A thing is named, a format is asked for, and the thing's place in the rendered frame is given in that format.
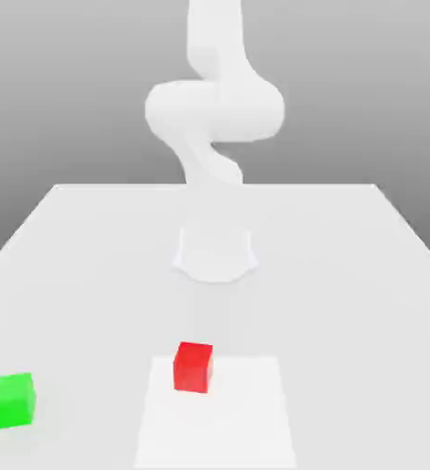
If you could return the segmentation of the small green cube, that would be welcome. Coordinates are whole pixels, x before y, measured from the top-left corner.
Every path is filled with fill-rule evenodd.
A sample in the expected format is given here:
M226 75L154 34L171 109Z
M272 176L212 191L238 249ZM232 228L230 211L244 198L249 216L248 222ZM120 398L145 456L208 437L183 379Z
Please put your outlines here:
M0 375L0 430L30 425L36 400L32 373Z

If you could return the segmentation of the small red cube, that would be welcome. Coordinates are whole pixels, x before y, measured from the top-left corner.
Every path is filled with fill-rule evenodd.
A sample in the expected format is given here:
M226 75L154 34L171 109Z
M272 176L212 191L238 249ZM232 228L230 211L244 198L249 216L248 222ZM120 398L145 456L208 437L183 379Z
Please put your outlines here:
M173 360L174 389L207 394L213 370L213 346L181 341Z

